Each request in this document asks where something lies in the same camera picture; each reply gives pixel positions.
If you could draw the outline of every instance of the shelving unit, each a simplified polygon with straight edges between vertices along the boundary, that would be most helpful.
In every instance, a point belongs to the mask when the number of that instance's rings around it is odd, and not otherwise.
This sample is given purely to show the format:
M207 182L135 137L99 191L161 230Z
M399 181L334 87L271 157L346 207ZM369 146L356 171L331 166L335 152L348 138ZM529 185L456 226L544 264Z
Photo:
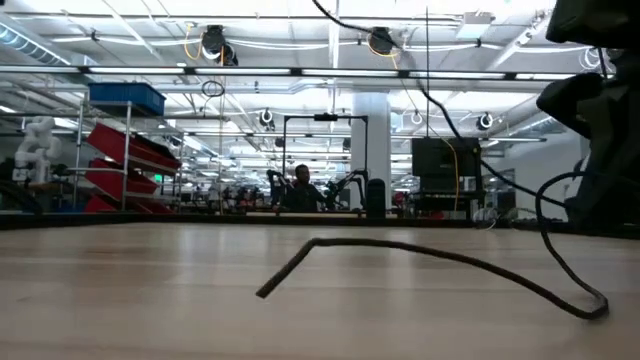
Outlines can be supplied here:
M121 211L134 210L147 213L167 213L171 212L164 203L177 202L180 205L179 197L158 196L153 192L157 189L157 184L144 178L140 174L132 173L133 166L144 171L153 172L163 176L173 176L174 184L176 177L182 178L182 164L179 160L162 148L161 145L153 144L141 136L132 137L131 120L132 114L143 114L144 109L136 107L132 102L90 102L90 106L99 105L116 109L118 107L126 109L125 132L112 129L103 124L97 124L95 129L87 138L87 143L98 151L114 159L109 162L102 159L95 159L94 166L89 168L76 168L76 188L77 181L81 174L102 192L102 196L92 197L87 205L88 211L100 211L112 209L113 203L119 204ZM83 111L81 110L78 128L82 129ZM81 132L78 133L76 164L79 165L80 150L82 147ZM74 191L74 206L77 201L77 192Z

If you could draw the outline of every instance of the blue container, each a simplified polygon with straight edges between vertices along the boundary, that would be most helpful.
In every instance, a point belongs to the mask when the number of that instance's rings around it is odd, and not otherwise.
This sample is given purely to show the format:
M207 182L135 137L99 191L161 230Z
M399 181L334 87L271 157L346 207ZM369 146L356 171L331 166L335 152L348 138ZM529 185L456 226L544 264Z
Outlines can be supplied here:
M129 101L134 105L133 116L164 116L165 97L149 84L89 84L89 102L107 114L126 116Z

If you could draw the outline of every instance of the desk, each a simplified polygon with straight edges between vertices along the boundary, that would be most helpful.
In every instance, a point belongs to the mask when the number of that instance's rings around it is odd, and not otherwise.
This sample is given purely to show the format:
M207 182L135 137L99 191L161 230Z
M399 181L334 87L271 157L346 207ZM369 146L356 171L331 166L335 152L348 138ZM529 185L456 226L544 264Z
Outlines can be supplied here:
M465 265L400 251L312 252L311 237L457 251L588 306L526 231L129 224L0 232L1 359L638 359L640 242L552 235L611 300L591 324Z

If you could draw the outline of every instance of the black monitor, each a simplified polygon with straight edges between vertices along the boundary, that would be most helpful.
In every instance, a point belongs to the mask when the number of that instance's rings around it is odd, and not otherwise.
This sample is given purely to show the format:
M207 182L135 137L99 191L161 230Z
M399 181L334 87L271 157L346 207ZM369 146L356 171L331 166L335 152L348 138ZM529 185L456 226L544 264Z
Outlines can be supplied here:
M476 176L480 170L480 142L476 138L447 139L455 149L458 159L458 176ZM411 140L413 176L455 176L455 161L451 147L442 139L423 138Z

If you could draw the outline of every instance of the ceiling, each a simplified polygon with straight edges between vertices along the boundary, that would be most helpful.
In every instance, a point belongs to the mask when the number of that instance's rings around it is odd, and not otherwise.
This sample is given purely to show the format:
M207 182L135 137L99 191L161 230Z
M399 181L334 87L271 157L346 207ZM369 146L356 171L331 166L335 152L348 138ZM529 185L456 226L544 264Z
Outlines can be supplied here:
M418 69L427 68L427 64L433 70L476 72L577 73L593 69L595 60L583 46L553 44L545 40L546 21L554 3L553 0L321 1L325 8L339 13L345 22L389 27L392 37L404 44ZM429 26L425 19L427 6ZM197 41L207 25L221 24L242 67L394 68L389 57L377 56L369 50L366 36L337 28L306 0L13 0L3 11L0 24L19 29L75 65L92 61L105 66L213 66L211 60L197 58ZM473 39L456 37L462 17L468 12L491 13L494 17L481 36L481 47L477 47ZM530 38L523 37L527 31ZM7 45L0 45L0 62L41 65ZM411 64L400 61L398 66L406 68ZM266 108L273 113L276 132L281 132L284 114L350 113L354 93L376 91L388 93L389 105L395 114L395 135L424 134L426 131L424 122L418 125L412 122L415 111L411 100L423 117L426 118L427 113L431 115L433 129L445 136L451 134L442 114L427 104L413 81L407 81L406 86L410 89L407 92L403 84L394 79L216 77L226 83L226 96L221 101L201 94L202 82L212 79L207 76L101 77L103 81L151 83L167 97L168 114L184 115L195 110L201 115L204 110L209 115L222 114L229 119L224 123L182 120L165 124L190 132L263 132L259 117ZM431 95L446 105L463 135L523 136L531 135L538 125L545 132L563 130L549 126L549 121L540 121L543 118L535 108L536 95L547 83L438 80L431 82L430 89ZM2 105L16 111L76 111L77 107L74 109L70 104L80 104L86 87L73 79L50 75L0 74L0 91L4 94ZM480 132L475 119L485 113L492 114L500 122L489 131ZM12 126L10 120L4 120L2 124ZM144 122L134 126L149 130L157 125ZM289 125L290 132L350 133L346 121L333 125L296 121ZM526 131L519 130L526 126L529 126ZM280 151L269 138L255 138L251 143L241 136L194 136L194 140L203 148L223 156L263 159L234 160L235 169L246 169L238 171L245 175L272 166L264 160L264 154ZM512 145L501 143L491 149L499 153ZM311 138L289 146L291 151L339 152L342 151L342 140ZM393 140L392 147L397 154L410 152L406 139ZM193 155L196 158L205 156L200 149ZM314 163L318 171L335 175L349 169L348 164L342 165L344 161L331 161L326 157L322 160L327 161ZM410 172L407 164L402 161L393 164L394 178ZM214 165L202 161L194 166Z

